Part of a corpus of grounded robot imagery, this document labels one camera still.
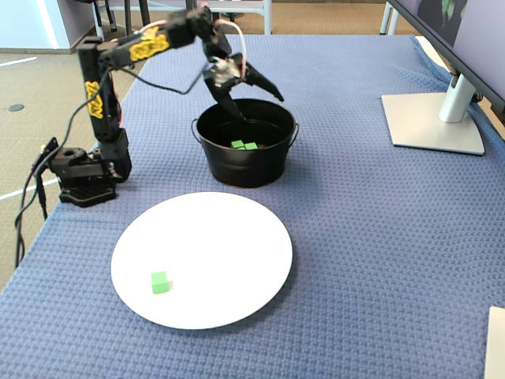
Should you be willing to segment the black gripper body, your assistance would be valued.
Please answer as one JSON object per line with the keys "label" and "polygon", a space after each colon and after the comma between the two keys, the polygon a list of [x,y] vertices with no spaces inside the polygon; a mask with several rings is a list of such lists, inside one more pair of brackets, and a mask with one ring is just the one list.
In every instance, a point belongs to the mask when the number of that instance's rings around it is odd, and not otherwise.
{"label": "black gripper body", "polygon": [[204,69],[203,76],[213,77],[218,85],[229,79],[244,80],[244,55],[234,53],[223,34],[211,37],[207,42],[203,42],[204,53],[211,64]]}

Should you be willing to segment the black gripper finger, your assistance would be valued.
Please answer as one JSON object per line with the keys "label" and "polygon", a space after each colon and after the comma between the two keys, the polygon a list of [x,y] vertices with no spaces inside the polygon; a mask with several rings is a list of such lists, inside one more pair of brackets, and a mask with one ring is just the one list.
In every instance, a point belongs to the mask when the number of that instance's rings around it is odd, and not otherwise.
{"label": "black gripper finger", "polygon": [[213,77],[205,77],[204,83],[206,84],[208,91],[211,93],[212,98],[220,107],[222,107],[234,119],[241,122],[245,121],[244,115],[230,95],[231,89],[241,83],[239,79],[229,79],[218,86],[218,83]]}
{"label": "black gripper finger", "polygon": [[256,86],[264,91],[273,95],[277,100],[283,102],[284,97],[270,80],[268,80],[263,74],[261,74],[256,68],[254,68],[250,63],[245,66],[245,83],[250,86]]}

